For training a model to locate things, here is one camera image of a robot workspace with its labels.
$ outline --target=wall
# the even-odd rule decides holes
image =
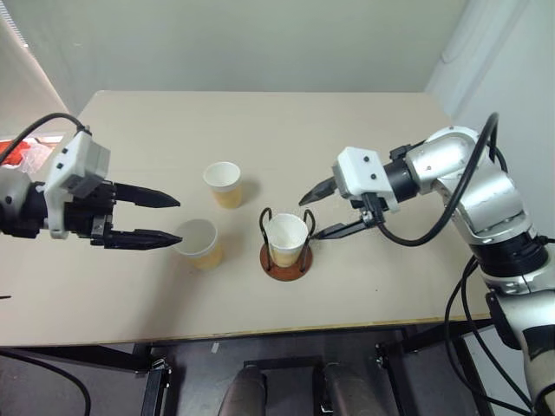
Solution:
[[[65,106],[8,24],[0,17],[0,140],[13,139],[28,124]],[[43,131],[58,130],[49,125]]]
[[[499,112],[499,147],[539,231],[555,235],[555,7],[552,0],[470,3],[472,15],[451,46],[458,57],[440,61],[428,84],[454,122],[475,129]],[[522,354],[493,329],[486,343],[526,390]],[[488,393],[522,403],[470,337],[467,345]],[[494,407],[496,415],[513,415]]]
[[[422,91],[466,0],[4,0],[69,109],[100,89]]]

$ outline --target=black wire cup holder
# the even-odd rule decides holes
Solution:
[[[271,220],[271,208],[266,207],[260,213],[260,218],[258,219],[258,226],[260,227],[260,232],[262,233],[262,238],[264,244],[260,249],[260,265],[269,276],[281,280],[281,281],[291,281],[296,280],[301,276],[304,276],[306,272],[310,269],[312,265],[312,250],[310,249],[310,239],[314,234],[316,229],[316,220],[314,219],[314,214],[311,210],[304,210],[303,221],[307,224],[307,219],[310,218],[309,234],[304,240],[303,248],[301,249],[301,254],[299,255],[297,261],[289,267],[279,267],[272,260],[270,255],[270,245],[268,243],[268,235],[264,228],[264,217],[268,217],[268,221]]]

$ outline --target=white paper cup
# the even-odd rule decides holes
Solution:
[[[223,251],[218,240],[218,229],[207,219],[192,219],[180,225],[175,235],[183,241],[173,247],[197,269],[209,270],[222,260]]]
[[[270,256],[277,267],[294,264],[309,235],[306,223],[293,214],[277,214],[264,226]]]
[[[205,169],[203,179],[224,208],[237,208],[243,196],[241,170],[232,162],[216,162]]]

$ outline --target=round wooden coaster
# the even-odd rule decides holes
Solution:
[[[262,244],[262,248],[260,249],[260,265],[262,266],[262,269],[266,272],[266,275],[281,282],[291,282],[306,275],[312,265],[312,250],[310,249],[310,246],[308,247],[308,252],[306,253],[306,267],[303,273],[301,273],[302,261],[303,255],[301,254],[297,261],[289,267],[278,267],[272,263],[271,268],[266,270],[265,265],[268,264],[268,251],[266,250],[266,244]]]

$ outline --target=black cable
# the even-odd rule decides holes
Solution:
[[[505,156],[503,156],[503,153],[500,151],[498,147],[495,147],[495,159],[499,161],[499,167],[501,168],[501,170],[505,173],[508,173],[509,168],[506,165]]]
[[[492,132],[489,135],[489,159],[494,162],[495,161],[495,149],[497,149],[497,126],[499,124],[499,116],[498,121],[493,126]]]
[[[511,378],[511,376],[509,376],[509,374],[507,374],[507,372],[505,371],[505,369],[500,365],[500,363],[495,359],[495,357],[493,356],[492,352],[490,351],[490,349],[487,347],[486,343],[484,342],[483,338],[481,337],[480,333],[478,332],[478,327],[476,327],[476,323],[474,322],[472,316],[470,315],[470,308],[468,307],[468,299],[467,299],[467,281],[468,278],[470,277],[470,275],[466,275],[465,277],[463,277],[462,281],[461,281],[461,286],[460,286],[460,298],[462,300],[462,308],[465,311],[465,316],[467,317],[467,321],[468,324],[470,325],[470,329],[472,330],[472,333],[474,334],[474,336],[476,337],[476,341],[478,341],[478,343],[480,344],[481,348],[484,350],[484,353],[486,353],[487,358],[489,358],[489,361],[492,362],[493,366],[497,369],[497,371],[499,371],[499,373],[501,374],[501,377],[503,377],[505,379],[505,381],[507,382],[507,384],[509,386],[511,386],[511,388],[514,390],[514,392],[520,397],[520,399],[524,402],[524,404],[532,410],[532,402],[530,401],[530,399],[528,399],[528,397],[524,394],[524,392],[519,388],[519,386],[517,386],[517,384],[513,381],[513,379]]]
[[[494,405],[504,407],[505,409],[510,410],[512,412],[522,414],[524,416],[530,416],[531,413],[525,409],[522,409],[520,407],[511,405],[510,403],[506,403],[505,401],[497,400],[497,399],[494,399],[493,397],[489,397],[486,394],[483,394],[480,390],[478,390],[476,387],[474,387],[472,384],[468,382],[465,376],[457,368],[457,365],[454,361],[453,351],[451,350],[451,346],[449,345],[449,342],[451,341],[451,335],[449,334],[449,316],[451,315],[451,308],[453,307],[454,299],[459,293],[460,286],[462,285],[462,280],[464,278],[467,278],[467,276],[470,276],[476,270],[477,267],[478,267],[478,264],[475,261],[475,257],[472,256],[462,273],[462,278],[455,285],[453,293],[449,297],[449,300],[447,301],[447,306],[445,307],[443,328],[444,328],[444,336],[445,336],[445,340],[444,340],[445,349],[447,351],[447,358],[449,359],[449,364],[451,365],[451,368],[453,369],[456,376],[459,378],[460,382],[463,385],[465,385],[468,388],[468,390],[470,390],[475,396],[480,397],[483,400],[488,401],[489,403],[492,403]]]
[[[536,236],[535,239],[541,245],[548,245],[548,244],[554,244],[555,243],[555,238],[549,238],[548,236]]]
[[[12,360],[19,360],[19,361],[27,362],[28,364],[32,364],[34,366],[45,368],[45,369],[47,369],[47,370],[49,370],[53,373],[61,375],[61,377],[63,377],[63,378],[71,381],[73,384],[75,384],[77,386],[77,388],[79,388],[79,390],[81,391],[81,393],[83,395],[83,398],[85,399],[85,412],[83,413],[84,416],[89,416],[90,415],[90,394],[88,393],[88,390],[85,387],[85,385],[82,383],[82,381],[79,380],[77,377],[75,377],[74,375],[62,370],[61,368],[55,367],[51,364],[48,364],[47,362],[35,360],[34,358],[29,358],[29,357],[19,355],[19,354],[13,354],[11,352],[4,351],[4,350],[0,350],[0,355],[4,356],[4,357],[11,358]]]
[[[4,149],[4,151],[0,154],[0,165],[6,160],[6,158],[14,151],[14,149],[21,143],[27,136],[33,133],[38,127],[42,126],[43,124],[53,120],[53,119],[67,119],[74,123],[77,126],[77,131],[85,130],[87,128],[71,114],[65,113],[51,113],[47,114],[44,117],[41,117],[33,124],[26,127],[22,132],[20,132],[15,139],[13,139],[8,147]]]
[[[539,392],[536,400],[534,401],[534,409],[536,409],[537,414],[552,414],[552,410],[547,405],[547,399],[545,396],[553,392],[555,392],[555,383],[550,384]]]
[[[421,145],[423,145],[424,143],[426,143],[425,140],[419,141],[419,142],[416,143],[415,145],[412,145],[412,146],[410,147],[410,150],[413,150],[415,147],[421,146]]]
[[[391,231],[387,229],[385,224],[378,223],[377,227],[385,237],[389,238],[394,243],[397,243],[400,245],[405,245],[408,247],[416,247],[427,243],[432,238],[437,236],[441,232],[441,230],[443,230],[443,228],[447,225],[447,223],[449,222],[449,219],[453,215],[457,205],[459,204],[460,199],[462,198],[462,194],[467,189],[468,184],[470,183],[470,179],[472,178],[474,171],[476,170],[476,166],[480,161],[480,157],[482,155],[482,152],[484,151],[484,148],[487,145],[488,140],[490,139],[490,137],[492,137],[492,141],[495,140],[495,136],[493,136],[493,133],[497,134],[498,120],[499,120],[499,115],[497,113],[493,113],[487,118],[486,124],[480,133],[480,137],[478,138],[478,141],[476,142],[476,146],[474,147],[474,150],[470,155],[470,159],[468,160],[467,167],[465,168],[464,172],[462,173],[462,176],[460,177],[459,184],[457,185],[457,187],[453,192],[453,195],[449,199],[449,202],[447,203],[445,210],[441,214],[440,219],[434,224],[434,226],[430,229],[430,231],[428,231],[422,237],[417,238],[416,240],[407,240],[405,238],[401,238],[393,234]],[[492,142],[490,146],[490,152],[492,151],[494,145],[495,143]]]

